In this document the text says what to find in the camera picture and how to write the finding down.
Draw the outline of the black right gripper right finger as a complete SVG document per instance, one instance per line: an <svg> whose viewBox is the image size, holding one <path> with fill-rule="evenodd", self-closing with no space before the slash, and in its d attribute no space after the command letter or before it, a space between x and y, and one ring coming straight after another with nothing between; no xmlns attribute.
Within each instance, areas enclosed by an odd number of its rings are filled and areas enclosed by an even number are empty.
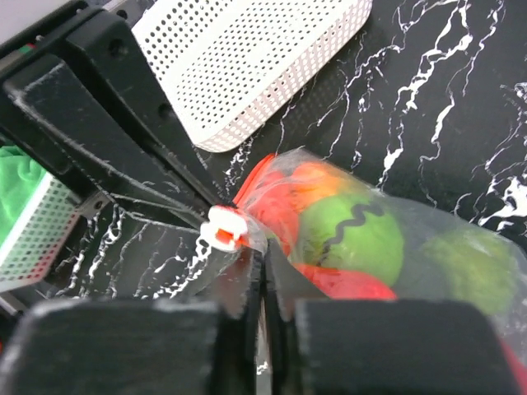
<svg viewBox="0 0 527 395"><path fill-rule="evenodd" d="M472 305L332 300L271 243L265 310L274 394L520 394L523 367Z"/></svg>

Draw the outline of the white perforated plastic basket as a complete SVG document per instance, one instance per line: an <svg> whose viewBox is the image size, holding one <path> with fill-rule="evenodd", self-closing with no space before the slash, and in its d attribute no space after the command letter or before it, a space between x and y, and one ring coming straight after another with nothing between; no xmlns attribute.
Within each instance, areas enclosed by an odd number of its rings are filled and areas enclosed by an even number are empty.
<svg viewBox="0 0 527 395"><path fill-rule="evenodd" d="M158 1L133 35L192 143L239 146L366 23L369 0Z"/></svg>

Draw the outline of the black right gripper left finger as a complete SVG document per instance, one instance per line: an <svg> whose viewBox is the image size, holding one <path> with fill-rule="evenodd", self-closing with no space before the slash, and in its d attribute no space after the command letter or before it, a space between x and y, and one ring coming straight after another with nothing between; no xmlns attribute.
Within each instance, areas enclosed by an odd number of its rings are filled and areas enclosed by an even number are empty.
<svg viewBox="0 0 527 395"><path fill-rule="evenodd" d="M207 299L53 299L24 313L4 394L253 394L261 253L243 249Z"/></svg>

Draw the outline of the green fake melon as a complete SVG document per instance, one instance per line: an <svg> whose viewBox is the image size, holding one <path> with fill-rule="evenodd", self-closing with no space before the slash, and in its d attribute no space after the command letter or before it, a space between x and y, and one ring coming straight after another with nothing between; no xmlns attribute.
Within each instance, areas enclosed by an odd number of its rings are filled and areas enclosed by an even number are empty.
<svg viewBox="0 0 527 395"><path fill-rule="evenodd" d="M392 286L404 237L392 211L361 194L325 197L300 214L296 255L306 264L368 273Z"/></svg>

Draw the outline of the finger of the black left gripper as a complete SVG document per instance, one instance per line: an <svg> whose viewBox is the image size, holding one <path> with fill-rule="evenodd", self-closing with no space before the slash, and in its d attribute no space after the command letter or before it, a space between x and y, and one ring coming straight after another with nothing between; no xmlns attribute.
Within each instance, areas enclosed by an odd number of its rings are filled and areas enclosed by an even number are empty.
<svg viewBox="0 0 527 395"><path fill-rule="evenodd" d="M204 214L218 192L188 138L171 152L121 126L64 61L37 61L3 84L97 189L133 214Z"/></svg>
<svg viewBox="0 0 527 395"><path fill-rule="evenodd" d="M114 120L165 174L183 181L205 202L218 200L218 186L161 89L130 27L120 18L91 18L66 38L82 63L92 92Z"/></svg>

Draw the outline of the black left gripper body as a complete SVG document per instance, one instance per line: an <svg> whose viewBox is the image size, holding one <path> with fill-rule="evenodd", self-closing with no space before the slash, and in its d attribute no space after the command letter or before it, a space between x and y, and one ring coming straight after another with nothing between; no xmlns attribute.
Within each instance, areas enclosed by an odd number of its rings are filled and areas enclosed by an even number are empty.
<svg viewBox="0 0 527 395"><path fill-rule="evenodd" d="M8 42L2 56L19 51L37 35L44 38L1 70L1 138L105 140L107 82L98 62L107 60L107 11L69 2ZM28 106L17 107L16 92L55 66L65 66L72 78L30 89Z"/></svg>

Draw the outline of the clear zip top bag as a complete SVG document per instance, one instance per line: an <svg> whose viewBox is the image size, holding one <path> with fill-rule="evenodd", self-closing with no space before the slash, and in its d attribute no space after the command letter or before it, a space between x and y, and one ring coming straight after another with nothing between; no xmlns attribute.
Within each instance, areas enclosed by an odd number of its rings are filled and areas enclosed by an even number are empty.
<svg viewBox="0 0 527 395"><path fill-rule="evenodd" d="M232 207L216 205L201 236L232 253L275 239L290 264L326 295L454 300L497 326L526 364L526 255L514 242L419 202L390 196L304 150L265 156Z"/></svg>

